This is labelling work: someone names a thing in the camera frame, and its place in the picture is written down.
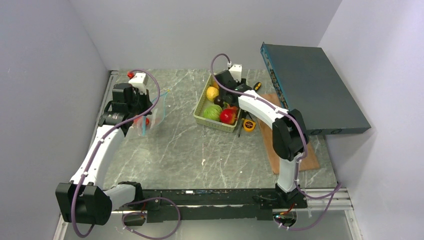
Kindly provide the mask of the red orange mango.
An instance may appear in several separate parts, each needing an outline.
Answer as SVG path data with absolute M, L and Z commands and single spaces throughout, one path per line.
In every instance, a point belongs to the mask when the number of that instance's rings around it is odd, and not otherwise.
M 150 124 L 150 120 L 149 120 L 148 117 L 142 116 L 142 117 L 135 119 L 133 121 L 133 124 L 135 126 L 143 126 L 143 125 L 148 126 Z

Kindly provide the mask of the clear zip top bag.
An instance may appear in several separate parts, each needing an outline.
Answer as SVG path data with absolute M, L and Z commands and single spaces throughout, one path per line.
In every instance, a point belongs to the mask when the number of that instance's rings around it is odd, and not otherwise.
M 143 117 L 147 117 L 149 118 L 149 125 L 143 125 L 143 126 L 136 126 L 136 125 L 132 125 L 133 129 L 136 130 L 136 134 L 141 137 L 141 136 L 145 136 L 150 130 L 152 130 L 153 128 L 158 127 L 162 121 L 165 118 L 166 115 L 166 99 L 168 94 L 170 93 L 170 90 L 162 90 L 161 94 L 159 96 L 159 101 L 156 104 L 156 106 L 153 108 L 152 112 L 150 115 L 147 116 L 143 116 Z

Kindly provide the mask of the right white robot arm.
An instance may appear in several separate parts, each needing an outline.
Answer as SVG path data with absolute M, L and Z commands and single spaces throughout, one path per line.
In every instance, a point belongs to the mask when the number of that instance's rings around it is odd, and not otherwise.
M 295 201 L 295 195 L 300 192 L 300 163 L 308 155 L 302 114 L 295 109 L 289 111 L 276 106 L 250 87 L 244 91 L 227 88 L 215 74 L 211 76 L 221 89 L 236 95 L 236 102 L 241 110 L 253 114 L 271 128 L 272 147 L 279 157 L 275 200 L 280 207 L 289 207 Z

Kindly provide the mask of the dark mangosteen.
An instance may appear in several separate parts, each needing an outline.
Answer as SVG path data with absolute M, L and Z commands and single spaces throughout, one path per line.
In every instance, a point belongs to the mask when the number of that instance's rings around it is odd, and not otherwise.
M 220 106 L 221 108 L 224 108 L 225 107 L 225 104 L 226 104 L 225 101 L 224 101 L 224 99 L 221 96 L 219 96 L 219 95 L 214 98 L 213 103 L 215 105 Z

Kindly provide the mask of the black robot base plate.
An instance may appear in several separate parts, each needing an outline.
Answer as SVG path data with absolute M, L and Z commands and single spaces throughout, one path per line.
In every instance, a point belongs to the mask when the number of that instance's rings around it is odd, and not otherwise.
M 119 211 L 146 214 L 148 223 L 181 220 L 256 219 L 271 221 L 278 211 L 306 209 L 301 193 L 285 197 L 275 188 L 145 189 L 147 203 L 124 205 Z

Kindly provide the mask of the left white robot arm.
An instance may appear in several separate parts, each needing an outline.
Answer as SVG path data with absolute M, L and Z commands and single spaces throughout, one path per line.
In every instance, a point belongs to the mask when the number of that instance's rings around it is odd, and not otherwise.
M 133 124 L 135 116 L 150 115 L 153 103 L 144 83 L 117 83 L 112 99 L 98 120 L 94 142 L 83 163 L 68 183 L 59 183 L 55 196 L 67 223 L 105 225 L 113 210 L 126 205 L 131 210 L 144 203 L 140 183 L 122 181 L 103 188 L 114 154 Z

